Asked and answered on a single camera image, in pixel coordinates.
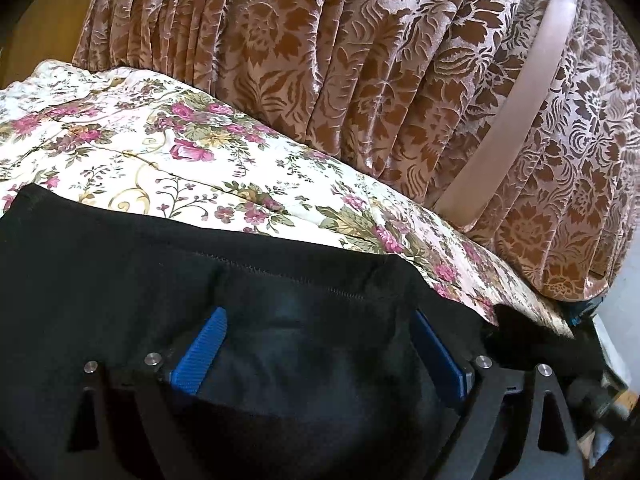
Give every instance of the brown floral curtain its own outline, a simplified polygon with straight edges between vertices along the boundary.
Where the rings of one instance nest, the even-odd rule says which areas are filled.
[[[552,2],[93,0],[74,61],[192,84],[437,211]],[[640,205],[638,52],[604,0],[574,3],[514,163],[471,222],[443,213],[562,300],[606,290]]]

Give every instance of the curtain fold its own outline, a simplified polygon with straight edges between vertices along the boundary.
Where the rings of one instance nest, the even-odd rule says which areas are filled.
[[[504,100],[482,142],[433,205],[436,213],[462,230],[472,228],[518,158],[538,107],[554,78],[576,6],[577,0],[549,0],[527,59],[510,86],[509,99]]]
[[[550,1],[93,0],[74,62],[165,73],[434,208],[527,85]],[[638,51],[604,0],[572,12],[497,190],[469,224],[441,213],[569,301],[610,285],[640,204]]]

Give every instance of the bed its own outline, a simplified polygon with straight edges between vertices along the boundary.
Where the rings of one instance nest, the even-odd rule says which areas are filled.
[[[0,91],[0,214],[28,183],[202,228],[395,253],[490,322],[492,305],[505,303],[570,334],[553,301],[435,213],[149,70],[89,73],[48,60]],[[55,265],[34,262],[37,272]]]

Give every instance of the metal screw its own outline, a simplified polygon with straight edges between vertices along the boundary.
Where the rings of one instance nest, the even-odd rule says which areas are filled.
[[[538,372],[540,373],[540,375],[543,375],[545,377],[551,377],[554,371],[549,365],[538,365]]]
[[[151,352],[145,357],[145,365],[156,366],[162,362],[162,356],[158,352]]]
[[[494,362],[486,355],[479,355],[476,357],[476,364],[486,370],[487,368],[491,368],[494,365]]]
[[[89,362],[84,364],[84,373],[85,374],[92,374],[97,369],[98,369],[98,362],[97,361],[89,361]]]

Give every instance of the black bracket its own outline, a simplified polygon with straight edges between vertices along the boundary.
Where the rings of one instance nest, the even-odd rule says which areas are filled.
[[[153,375],[138,371],[115,373],[109,377],[104,366],[84,377],[84,395],[91,397],[97,445],[92,449],[68,450],[64,453],[56,478],[76,480],[136,480],[138,477],[122,466],[114,435],[114,390],[133,396],[146,442],[157,463],[154,480],[212,480],[200,468],[188,443],[169,412],[159,383]]]
[[[531,372],[522,372],[500,368],[496,364],[486,368],[473,364],[479,381],[476,381],[465,414],[449,439],[450,445],[441,453],[428,479],[478,480],[492,475],[500,448],[505,444],[504,439],[496,439],[495,435],[502,420],[503,403],[509,396],[520,396],[520,407],[524,408],[526,415],[520,427],[523,438],[515,457],[511,450],[509,470],[492,478],[583,479],[582,456],[569,411],[550,368],[540,365]],[[560,445],[554,450],[545,449],[543,416],[556,418],[552,428],[556,432],[553,439]]]

